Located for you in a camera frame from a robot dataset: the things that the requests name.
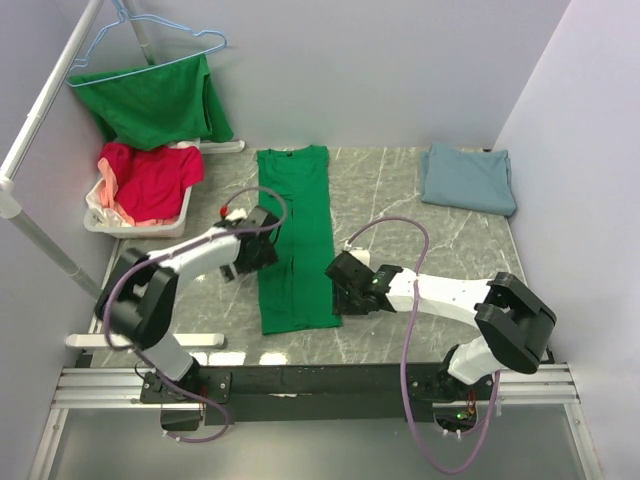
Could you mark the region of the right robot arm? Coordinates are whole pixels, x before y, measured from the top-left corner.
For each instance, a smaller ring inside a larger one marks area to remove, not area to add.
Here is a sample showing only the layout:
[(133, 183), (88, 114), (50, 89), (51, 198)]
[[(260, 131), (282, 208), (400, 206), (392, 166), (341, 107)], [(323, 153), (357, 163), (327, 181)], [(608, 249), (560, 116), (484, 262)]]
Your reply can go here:
[(414, 398), (450, 403), (464, 399), (498, 370), (535, 374), (557, 322), (555, 313), (508, 272), (489, 280), (457, 280), (388, 264), (372, 270), (343, 251), (325, 274), (338, 314), (415, 311), (478, 330), (478, 337), (451, 347), (429, 376), (420, 378), (416, 368), (408, 368)]

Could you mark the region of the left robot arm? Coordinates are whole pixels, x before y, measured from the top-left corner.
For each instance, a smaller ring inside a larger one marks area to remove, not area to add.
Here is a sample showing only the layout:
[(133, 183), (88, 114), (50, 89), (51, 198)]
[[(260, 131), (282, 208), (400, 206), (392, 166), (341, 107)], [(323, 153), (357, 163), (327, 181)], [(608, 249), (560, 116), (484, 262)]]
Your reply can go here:
[(235, 210), (170, 248), (122, 253), (94, 309), (107, 345), (134, 351), (156, 370), (176, 401), (193, 399), (203, 390), (200, 364), (171, 333), (180, 290), (210, 271), (232, 281), (275, 264), (271, 235), (286, 217), (260, 206), (249, 213)]

